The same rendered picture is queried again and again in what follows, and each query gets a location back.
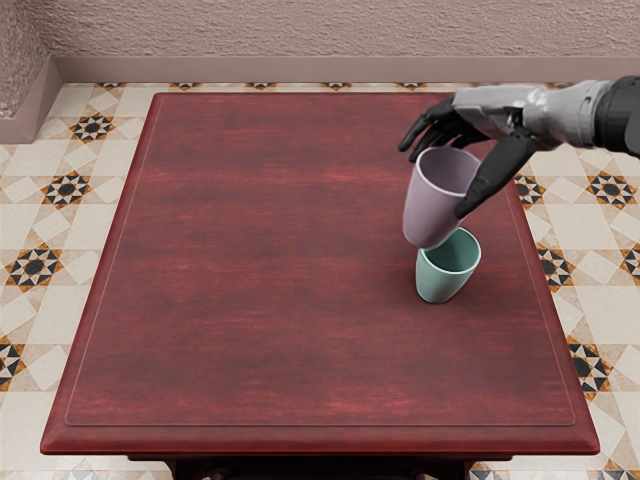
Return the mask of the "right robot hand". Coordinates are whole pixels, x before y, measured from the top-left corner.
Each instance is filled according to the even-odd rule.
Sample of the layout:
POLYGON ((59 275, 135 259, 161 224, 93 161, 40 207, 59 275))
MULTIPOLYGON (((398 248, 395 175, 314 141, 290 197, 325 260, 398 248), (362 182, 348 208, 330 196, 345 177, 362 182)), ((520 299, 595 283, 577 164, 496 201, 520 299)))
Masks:
POLYGON ((611 81, 587 80, 563 90, 535 85, 464 88, 428 108, 401 140, 414 163, 429 147, 464 149, 493 140, 454 215, 462 219, 499 192, 538 151, 596 145, 596 113, 611 81))

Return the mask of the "lilac plastic cup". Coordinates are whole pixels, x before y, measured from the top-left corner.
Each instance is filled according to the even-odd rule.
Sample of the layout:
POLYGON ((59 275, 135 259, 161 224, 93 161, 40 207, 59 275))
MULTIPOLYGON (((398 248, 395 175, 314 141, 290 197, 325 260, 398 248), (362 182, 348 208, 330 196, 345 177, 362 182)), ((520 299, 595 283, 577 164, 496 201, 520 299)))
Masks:
POLYGON ((480 166, 472 154, 451 147, 430 147, 418 157, 408 186, 403 234, 414 246, 441 245, 460 225, 454 211, 480 166))

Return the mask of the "teal plastic cup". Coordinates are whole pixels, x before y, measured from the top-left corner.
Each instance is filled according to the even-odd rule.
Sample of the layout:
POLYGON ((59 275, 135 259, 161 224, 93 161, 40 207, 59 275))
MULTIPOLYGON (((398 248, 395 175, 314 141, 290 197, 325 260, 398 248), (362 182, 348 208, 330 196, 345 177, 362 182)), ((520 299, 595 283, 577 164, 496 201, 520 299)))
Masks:
POLYGON ((415 267, 418 295, 432 304, 449 301, 467 283, 481 257, 479 241, 461 227, 438 247, 419 249, 415 267))

